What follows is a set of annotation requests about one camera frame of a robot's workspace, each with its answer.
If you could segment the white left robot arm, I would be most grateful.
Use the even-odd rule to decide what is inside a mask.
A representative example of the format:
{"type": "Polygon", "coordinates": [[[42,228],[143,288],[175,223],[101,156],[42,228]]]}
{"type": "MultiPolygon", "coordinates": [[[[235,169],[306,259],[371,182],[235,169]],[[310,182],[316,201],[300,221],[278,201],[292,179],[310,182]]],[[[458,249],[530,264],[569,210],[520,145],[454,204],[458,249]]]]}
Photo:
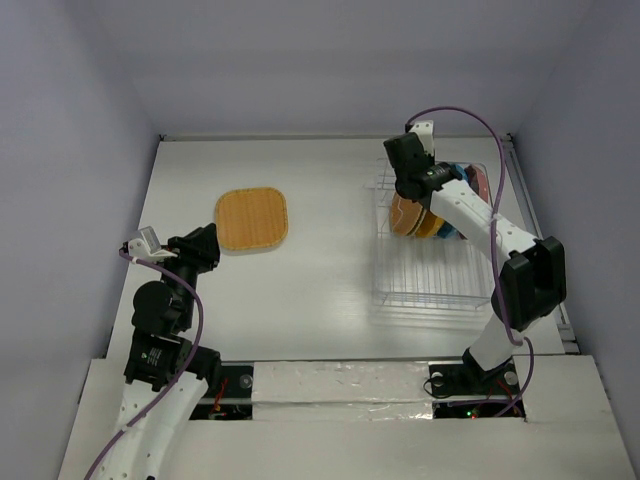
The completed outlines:
{"type": "Polygon", "coordinates": [[[113,437],[88,479],[157,479],[194,408],[221,383],[218,351],[202,346],[200,275],[220,261],[215,224],[161,243],[139,229],[119,250],[133,265],[159,273],[133,297],[133,334],[113,437]]]}

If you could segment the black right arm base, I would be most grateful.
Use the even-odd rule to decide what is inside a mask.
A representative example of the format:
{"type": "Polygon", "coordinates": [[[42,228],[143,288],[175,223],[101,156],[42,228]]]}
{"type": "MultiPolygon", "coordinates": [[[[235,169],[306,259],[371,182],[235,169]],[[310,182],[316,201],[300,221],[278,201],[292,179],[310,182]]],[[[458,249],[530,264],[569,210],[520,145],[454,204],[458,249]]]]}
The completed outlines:
{"type": "Polygon", "coordinates": [[[483,396],[520,391],[513,358],[484,371],[471,354],[464,352],[460,361],[429,365],[423,390],[432,398],[445,400],[457,396],[483,396]]]}

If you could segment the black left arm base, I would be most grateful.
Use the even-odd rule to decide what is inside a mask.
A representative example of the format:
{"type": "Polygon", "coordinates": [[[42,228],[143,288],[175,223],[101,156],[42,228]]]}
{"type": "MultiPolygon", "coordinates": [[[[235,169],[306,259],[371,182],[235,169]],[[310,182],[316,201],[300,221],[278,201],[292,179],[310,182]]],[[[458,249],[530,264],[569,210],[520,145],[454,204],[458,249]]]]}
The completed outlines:
{"type": "Polygon", "coordinates": [[[219,385],[194,408],[191,420],[251,420],[253,415],[253,363],[223,363],[219,385]]]}

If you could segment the square orange woven plate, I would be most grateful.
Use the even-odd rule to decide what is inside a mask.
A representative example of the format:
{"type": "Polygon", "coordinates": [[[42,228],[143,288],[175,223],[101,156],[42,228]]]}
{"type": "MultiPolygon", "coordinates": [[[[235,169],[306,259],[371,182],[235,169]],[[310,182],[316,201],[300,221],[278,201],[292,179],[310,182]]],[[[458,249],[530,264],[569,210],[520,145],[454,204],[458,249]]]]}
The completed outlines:
{"type": "Polygon", "coordinates": [[[218,199],[214,213],[218,242],[226,250],[269,249],[288,234],[286,198],[273,187],[228,191],[218,199]]]}

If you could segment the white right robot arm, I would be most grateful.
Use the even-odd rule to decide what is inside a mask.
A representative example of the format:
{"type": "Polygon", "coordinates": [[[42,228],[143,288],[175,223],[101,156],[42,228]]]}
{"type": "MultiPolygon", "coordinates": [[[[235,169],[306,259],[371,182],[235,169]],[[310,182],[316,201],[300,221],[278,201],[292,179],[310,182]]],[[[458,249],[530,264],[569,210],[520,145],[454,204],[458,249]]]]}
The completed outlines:
{"type": "Polygon", "coordinates": [[[416,132],[383,142],[396,193],[420,204],[466,237],[491,262],[493,315],[464,352],[462,384],[482,392],[497,378],[524,332],[567,296],[565,249],[553,236],[539,239],[494,210],[450,163],[437,162],[416,132]]]}

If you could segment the pink polka dot plate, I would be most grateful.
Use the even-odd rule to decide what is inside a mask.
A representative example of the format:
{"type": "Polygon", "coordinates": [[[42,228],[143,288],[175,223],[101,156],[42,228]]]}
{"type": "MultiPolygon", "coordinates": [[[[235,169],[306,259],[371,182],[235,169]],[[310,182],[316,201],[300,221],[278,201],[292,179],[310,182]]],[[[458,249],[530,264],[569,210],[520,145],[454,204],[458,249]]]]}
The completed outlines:
{"type": "Polygon", "coordinates": [[[483,166],[480,164],[469,164],[466,167],[460,166],[460,168],[464,174],[464,179],[474,193],[483,201],[492,205],[489,182],[483,166]]]}

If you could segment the round green-rimmed woven plate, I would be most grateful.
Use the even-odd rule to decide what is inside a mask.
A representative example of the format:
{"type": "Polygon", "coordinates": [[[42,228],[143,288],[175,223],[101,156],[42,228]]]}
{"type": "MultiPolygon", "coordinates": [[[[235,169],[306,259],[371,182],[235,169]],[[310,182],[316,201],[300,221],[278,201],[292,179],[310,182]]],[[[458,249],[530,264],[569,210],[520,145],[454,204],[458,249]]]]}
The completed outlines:
{"type": "Polygon", "coordinates": [[[421,209],[420,214],[416,218],[416,223],[411,228],[411,230],[407,233],[407,236],[414,236],[415,233],[419,230],[422,222],[424,221],[424,217],[426,215],[426,210],[424,208],[421,209]]]}

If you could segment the yellow polka dot plate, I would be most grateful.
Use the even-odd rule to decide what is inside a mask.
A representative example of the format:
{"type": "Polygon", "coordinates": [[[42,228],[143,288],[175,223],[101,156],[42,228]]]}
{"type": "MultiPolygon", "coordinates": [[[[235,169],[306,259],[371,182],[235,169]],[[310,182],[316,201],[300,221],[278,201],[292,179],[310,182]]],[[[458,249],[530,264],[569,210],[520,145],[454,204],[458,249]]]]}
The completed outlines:
{"type": "Polygon", "coordinates": [[[414,235],[418,238],[430,238],[436,236],[444,223],[444,219],[434,215],[430,211],[427,211],[414,235]]]}

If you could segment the oval orange woven plate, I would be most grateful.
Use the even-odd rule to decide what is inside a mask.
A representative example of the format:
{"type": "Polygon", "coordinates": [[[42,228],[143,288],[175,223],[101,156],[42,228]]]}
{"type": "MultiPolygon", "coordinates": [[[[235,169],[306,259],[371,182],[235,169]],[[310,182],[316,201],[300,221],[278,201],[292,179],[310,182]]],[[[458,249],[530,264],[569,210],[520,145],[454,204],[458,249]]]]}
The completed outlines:
{"type": "Polygon", "coordinates": [[[389,226],[392,233],[407,236],[416,223],[416,218],[424,208],[420,203],[404,199],[398,194],[393,196],[389,210],[389,226]]]}

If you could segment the blue polka dot plate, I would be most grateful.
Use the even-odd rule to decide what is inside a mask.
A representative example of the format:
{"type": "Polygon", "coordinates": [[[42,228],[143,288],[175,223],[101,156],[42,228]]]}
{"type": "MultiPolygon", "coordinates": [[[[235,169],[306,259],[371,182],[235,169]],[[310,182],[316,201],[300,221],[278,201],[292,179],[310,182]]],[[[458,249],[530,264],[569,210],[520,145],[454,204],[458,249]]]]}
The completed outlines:
{"type": "MultiPolygon", "coordinates": [[[[467,166],[464,168],[460,164],[452,164],[452,167],[462,176],[462,179],[468,184],[471,185],[471,178],[473,174],[473,168],[471,166],[467,166]]],[[[437,232],[437,236],[442,239],[465,239],[465,236],[462,235],[457,229],[455,229],[449,222],[445,222],[437,232]]]]}

